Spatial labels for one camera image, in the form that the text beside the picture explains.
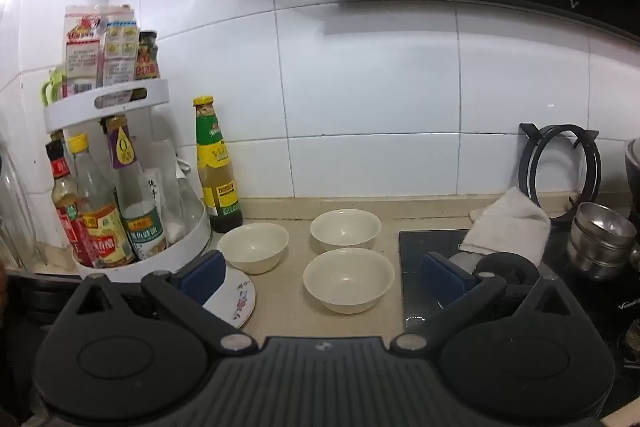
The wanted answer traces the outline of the large floral plate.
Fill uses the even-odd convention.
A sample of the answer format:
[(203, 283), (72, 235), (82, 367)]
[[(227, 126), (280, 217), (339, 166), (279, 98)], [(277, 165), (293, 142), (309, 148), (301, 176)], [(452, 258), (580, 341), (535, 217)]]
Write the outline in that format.
[(242, 329), (256, 306), (256, 289), (242, 271), (228, 267), (224, 283), (211, 295), (203, 308), (236, 329)]

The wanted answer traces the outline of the cream bowl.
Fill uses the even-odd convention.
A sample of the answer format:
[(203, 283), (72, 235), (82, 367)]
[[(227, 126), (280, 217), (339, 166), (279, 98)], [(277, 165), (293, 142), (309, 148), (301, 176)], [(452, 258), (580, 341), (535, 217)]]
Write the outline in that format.
[(303, 284), (311, 297), (339, 314), (373, 308), (393, 286), (396, 272), (382, 254), (366, 248), (327, 251), (306, 266)]
[(310, 235), (324, 251), (370, 248), (382, 231), (382, 222), (373, 213), (360, 209), (332, 210), (310, 224)]
[(288, 251), (288, 243), (290, 234), (281, 225), (256, 222), (221, 236), (217, 249), (233, 268), (257, 275), (280, 263)]

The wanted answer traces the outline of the cream bowl front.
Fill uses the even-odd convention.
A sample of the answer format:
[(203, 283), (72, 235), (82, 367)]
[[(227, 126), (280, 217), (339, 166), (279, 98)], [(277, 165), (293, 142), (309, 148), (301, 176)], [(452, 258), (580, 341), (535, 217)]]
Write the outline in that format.
[(382, 254), (366, 248), (327, 251), (306, 266), (303, 284), (311, 297), (339, 314), (373, 308), (393, 286), (396, 272)]

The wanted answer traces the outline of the cream bowl back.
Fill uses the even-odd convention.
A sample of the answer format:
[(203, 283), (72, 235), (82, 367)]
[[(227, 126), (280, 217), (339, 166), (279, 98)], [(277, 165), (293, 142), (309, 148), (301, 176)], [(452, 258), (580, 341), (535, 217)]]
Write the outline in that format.
[(360, 209), (332, 210), (310, 224), (310, 235), (324, 251), (370, 248), (382, 231), (382, 222), (373, 213)]

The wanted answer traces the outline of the stove burner with cap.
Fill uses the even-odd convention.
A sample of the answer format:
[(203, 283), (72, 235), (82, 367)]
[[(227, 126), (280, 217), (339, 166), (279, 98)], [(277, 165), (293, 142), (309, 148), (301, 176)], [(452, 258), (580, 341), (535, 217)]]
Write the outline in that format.
[(494, 273), (510, 285), (533, 286), (539, 279), (536, 265), (518, 254), (480, 255), (460, 251), (451, 256), (449, 261), (473, 275), (478, 275), (480, 272)]

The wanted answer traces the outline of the green label fish soy bottle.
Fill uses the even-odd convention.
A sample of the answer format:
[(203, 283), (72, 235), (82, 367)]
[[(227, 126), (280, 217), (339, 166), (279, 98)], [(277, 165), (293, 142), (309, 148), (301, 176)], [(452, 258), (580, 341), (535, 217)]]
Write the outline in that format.
[(167, 248), (160, 213), (132, 144), (127, 118), (107, 117), (105, 126), (122, 223), (136, 256), (150, 259)]

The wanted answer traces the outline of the yellow label vinegar bottle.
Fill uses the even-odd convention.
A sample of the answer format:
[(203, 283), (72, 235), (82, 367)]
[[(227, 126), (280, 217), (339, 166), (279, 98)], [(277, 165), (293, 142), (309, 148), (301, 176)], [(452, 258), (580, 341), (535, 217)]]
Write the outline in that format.
[(81, 221), (98, 255), (96, 266), (131, 265), (136, 257), (120, 220), (114, 190), (90, 153), (88, 136), (85, 133), (71, 136), (67, 147), (74, 160)]

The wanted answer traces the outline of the white cloth on stove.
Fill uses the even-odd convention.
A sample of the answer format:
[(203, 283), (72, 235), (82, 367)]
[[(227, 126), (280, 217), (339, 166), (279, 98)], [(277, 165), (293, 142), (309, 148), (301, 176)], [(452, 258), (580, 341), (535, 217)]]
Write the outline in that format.
[(538, 267), (550, 232), (547, 213), (514, 186), (477, 213), (459, 251), (482, 256), (516, 254)]

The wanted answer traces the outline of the green yellow sauce bottle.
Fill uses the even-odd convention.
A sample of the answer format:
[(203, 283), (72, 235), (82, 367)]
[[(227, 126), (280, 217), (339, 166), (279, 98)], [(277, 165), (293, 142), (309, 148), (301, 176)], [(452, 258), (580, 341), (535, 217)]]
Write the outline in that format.
[(212, 229), (227, 233), (243, 224), (231, 159), (211, 95), (194, 98), (196, 167)]

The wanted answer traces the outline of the red label soy sauce bottle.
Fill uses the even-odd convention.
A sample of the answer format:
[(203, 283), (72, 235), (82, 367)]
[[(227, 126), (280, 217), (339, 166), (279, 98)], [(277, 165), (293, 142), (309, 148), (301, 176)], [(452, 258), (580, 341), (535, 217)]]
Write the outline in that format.
[(76, 179), (70, 172), (62, 139), (55, 135), (46, 145), (53, 176), (51, 198), (58, 220), (73, 247), (75, 260), (85, 267), (95, 268), (98, 255), (80, 217), (80, 196)]

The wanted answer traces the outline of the clear glass jar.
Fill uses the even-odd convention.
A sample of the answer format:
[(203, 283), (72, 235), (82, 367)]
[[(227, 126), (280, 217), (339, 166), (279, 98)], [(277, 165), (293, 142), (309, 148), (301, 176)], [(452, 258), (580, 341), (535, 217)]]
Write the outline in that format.
[(1, 147), (1, 258), (10, 269), (29, 272), (41, 260), (27, 200), (4, 146)]

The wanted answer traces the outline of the small chili sauce jar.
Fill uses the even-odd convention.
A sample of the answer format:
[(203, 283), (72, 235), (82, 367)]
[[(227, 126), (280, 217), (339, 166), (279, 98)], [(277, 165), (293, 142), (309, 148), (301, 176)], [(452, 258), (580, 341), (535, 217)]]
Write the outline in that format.
[(160, 66), (157, 62), (157, 32), (141, 31), (139, 34), (137, 60), (134, 65), (134, 79), (145, 80), (160, 78)]

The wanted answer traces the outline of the green funnel cup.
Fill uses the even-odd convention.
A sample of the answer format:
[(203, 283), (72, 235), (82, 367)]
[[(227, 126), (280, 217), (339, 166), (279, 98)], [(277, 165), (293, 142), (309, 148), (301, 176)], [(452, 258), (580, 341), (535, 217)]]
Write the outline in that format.
[(56, 66), (49, 72), (49, 78), (40, 88), (40, 101), (47, 107), (67, 96), (66, 76), (63, 66)]

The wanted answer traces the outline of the yellow seasoning packet box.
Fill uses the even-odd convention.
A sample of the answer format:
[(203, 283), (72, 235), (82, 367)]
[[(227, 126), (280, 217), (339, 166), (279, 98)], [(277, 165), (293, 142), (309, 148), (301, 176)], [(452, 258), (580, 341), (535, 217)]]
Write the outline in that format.
[(111, 12), (105, 15), (105, 21), (102, 82), (104, 86), (130, 82), (134, 80), (139, 42), (139, 26), (134, 9), (126, 4), (113, 6)]

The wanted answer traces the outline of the white seasoning box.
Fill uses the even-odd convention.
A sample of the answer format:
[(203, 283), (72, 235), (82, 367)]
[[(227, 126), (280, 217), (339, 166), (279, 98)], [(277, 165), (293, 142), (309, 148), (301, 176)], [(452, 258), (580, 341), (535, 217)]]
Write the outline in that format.
[(106, 16), (99, 6), (66, 6), (63, 35), (64, 98), (101, 86), (102, 40), (106, 24)]

